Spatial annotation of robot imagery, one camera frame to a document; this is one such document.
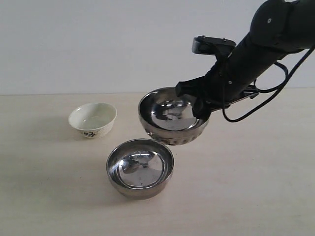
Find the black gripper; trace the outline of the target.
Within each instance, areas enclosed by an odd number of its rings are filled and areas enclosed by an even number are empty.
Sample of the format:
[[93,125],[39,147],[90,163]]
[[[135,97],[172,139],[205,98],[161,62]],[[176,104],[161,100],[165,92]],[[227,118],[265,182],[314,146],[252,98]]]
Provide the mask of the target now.
[[193,116],[208,120],[212,106],[222,106],[240,98],[241,93],[261,74],[261,48],[239,44],[230,55],[217,62],[204,76],[180,81],[177,96],[198,96],[192,106]]

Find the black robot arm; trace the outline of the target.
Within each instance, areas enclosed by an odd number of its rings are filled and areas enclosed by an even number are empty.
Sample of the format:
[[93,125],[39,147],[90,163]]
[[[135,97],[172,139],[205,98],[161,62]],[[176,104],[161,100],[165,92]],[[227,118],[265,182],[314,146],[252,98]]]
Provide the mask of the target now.
[[195,37],[192,51],[213,55],[216,63],[204,76],[179,82],[175,93],[194,97],[193,115],[208,118],[212,111],[260,93],[255,80],[282,58],[314,49],[314,1],[268,0],[256,11],[249,32],[239,43]]

